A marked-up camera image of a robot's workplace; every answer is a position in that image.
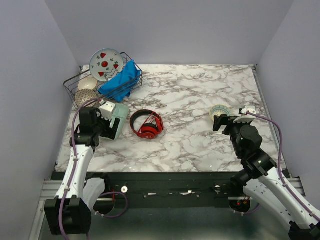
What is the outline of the red black headphones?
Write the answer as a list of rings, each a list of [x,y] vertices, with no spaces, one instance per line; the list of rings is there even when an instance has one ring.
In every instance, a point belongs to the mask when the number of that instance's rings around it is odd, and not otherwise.
[[[142,116],[147,116],[147,119],[141,125],[139,130],[135,130],[134,123],[135,121]],[[161,134],[164,130],[164,123],[162,117],[157,114],[155,111],[142,109],[136,111],[129,121],[131,130],[139,137],[143,139],[152,140]]]

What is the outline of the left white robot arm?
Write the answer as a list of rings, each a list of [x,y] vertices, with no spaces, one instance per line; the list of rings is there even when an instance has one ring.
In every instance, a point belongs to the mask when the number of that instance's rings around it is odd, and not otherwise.
[[[44,205],[45,216],[52,235],[88,234],[92,209],[98,197],[110,194],[111,185],[101,179],[85,182],[88,167],[100,137],[114,140],[120,118],[114,117],[116,105],[111,102],[96,108],[81,106],[74,115],[70,139],[70,158],[60,188]]]

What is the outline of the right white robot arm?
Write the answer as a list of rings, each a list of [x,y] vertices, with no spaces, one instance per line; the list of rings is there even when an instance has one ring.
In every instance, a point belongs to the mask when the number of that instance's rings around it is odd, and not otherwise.
[[[263,138],[251,123],[254,115],[214,116],[213,131],[230,137],[243,170],[231,180],[230,191],[253,198],[288,230],[291,240],[320,238],[320,211],[284,177],[281,166],[261,149]]]

